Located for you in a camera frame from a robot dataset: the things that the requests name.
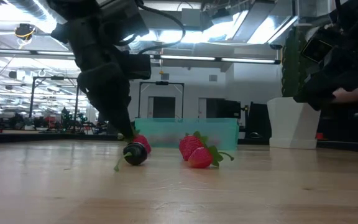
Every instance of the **white vase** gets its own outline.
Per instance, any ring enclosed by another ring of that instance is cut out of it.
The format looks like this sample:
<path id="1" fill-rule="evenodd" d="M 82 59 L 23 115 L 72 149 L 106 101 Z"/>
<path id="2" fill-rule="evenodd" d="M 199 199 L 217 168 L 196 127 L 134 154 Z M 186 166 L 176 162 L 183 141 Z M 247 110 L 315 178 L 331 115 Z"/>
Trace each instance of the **white vase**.
<path id="1" fill-rule="evenodd" d="M 272 126 L 270 147 L 315 149 L 320 111 L 292 97 L 274 98 L 267 102 Z"/>

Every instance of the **wooden table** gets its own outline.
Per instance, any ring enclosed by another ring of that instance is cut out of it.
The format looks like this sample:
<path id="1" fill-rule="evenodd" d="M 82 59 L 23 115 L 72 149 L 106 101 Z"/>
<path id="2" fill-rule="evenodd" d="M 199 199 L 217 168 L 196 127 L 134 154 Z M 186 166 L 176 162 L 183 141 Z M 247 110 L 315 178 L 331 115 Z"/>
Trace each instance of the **wooden table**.
<path id="1" fill-rule="evenodd" d="M 177 149 L 113 167 L 122 143 L 0 144 L 0 223 L 358 223 L 358 153 L 239 146 L 220 169 Z"/>

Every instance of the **red strawberry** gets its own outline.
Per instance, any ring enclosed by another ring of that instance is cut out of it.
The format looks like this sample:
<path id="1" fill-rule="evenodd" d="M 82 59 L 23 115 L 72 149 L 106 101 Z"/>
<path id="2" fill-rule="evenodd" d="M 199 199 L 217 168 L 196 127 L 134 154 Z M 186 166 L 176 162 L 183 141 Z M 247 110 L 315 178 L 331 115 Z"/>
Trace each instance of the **red strawberry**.
<path id="1" fill-rule="evenodd" d="M 213 157 L 204 147 L 197 148 L 189 158 L 189 165 L 192 168 L 207 168 L 212 164 Z"/>
<path id="2" fill-rule="evenodd" d="M 147 138 L 144 135 L 138 134 L 133 142 L 139 142 L 146 148 L 147 154 L 150 154 L 152 152 L 152 147 L 150 146 L 149 142 L 147 141 Z"/>
<path id="3" fill-rule="evenodd" d="M 186 136 L 179 143 L 179 150 L 185 161 L 189 160 L 191 154 L 199 147 L 203 147 L 203 143 L 196 136 Z"/>

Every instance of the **teal plastic bin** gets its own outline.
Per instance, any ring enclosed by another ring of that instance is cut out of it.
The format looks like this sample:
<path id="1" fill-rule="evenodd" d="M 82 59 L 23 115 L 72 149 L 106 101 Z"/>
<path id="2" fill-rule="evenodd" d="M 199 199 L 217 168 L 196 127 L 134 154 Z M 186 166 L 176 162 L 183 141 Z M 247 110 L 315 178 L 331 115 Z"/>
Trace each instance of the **teal plastic bin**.
<path id="1" fill-rule="evenodd" d="M 146 136 L 152 147 L 178 148 L 179 142 L 186 133 L 199 131 L 208 136 L 207 145 L 216 146 L 219 150 L 237 149 L 239 127 L 237 119 L 171 119 L 171 118 L 138 118 L 136 130 Z"/>

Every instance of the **metal frame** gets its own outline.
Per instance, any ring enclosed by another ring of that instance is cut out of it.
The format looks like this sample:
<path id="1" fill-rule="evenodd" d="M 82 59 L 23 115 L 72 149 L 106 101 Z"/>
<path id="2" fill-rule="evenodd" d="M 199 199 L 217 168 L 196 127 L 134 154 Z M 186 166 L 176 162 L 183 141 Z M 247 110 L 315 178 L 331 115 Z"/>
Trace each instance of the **metal frame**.
<path id="1" fill-rule="evenodd" d="M 140 82 L 139 83 L 139 99 L 138 99 L 138 106 L 137 106 L 137 117 L 140 118 L 140 97 L 142 96 L 142 85 L 143 84 L 156 84 L 159 85 L 161 82 Z M 185 84 L 184 83 L 170 83 L 168 85 L 181 85 L 183 88 L 183 92 L 181 94 L 181 117 L 183 118 L 183 107 L 185 102 Z"/>
<path id="2" fill-rule="evenodd" d="M 34 104 L 34 92 L 35 92 L 35 88 L 37 88 L 39 85 L 36 85 L 35 84 L 35 81 L 37 79 L 51 79 L 53 80 L 55 77 L 33 77 L 32 79 L 32 89 L 31 89 L 31 100 L 30 100 L 30 111 L 29 111 L 29 118 L 32 117 L 32 110 L 33 110 L 33 104 Z M 59 77 L 59 80 L 64 80 L 64 79 L 67 79 L 67 80 L 77 80 L 77 78 L 67 78 L 67 77 Z M 77 117 L 77 112 L 78 112 L 78 95 L 80 93 L 80 88 L 79 86 L 77 85 L 76 86 L 76 97 L 75 97 L 75 110 L 74 110 L 74 131 L 75 131 L 75 128 L 76 128 L 76 117 Z"/>

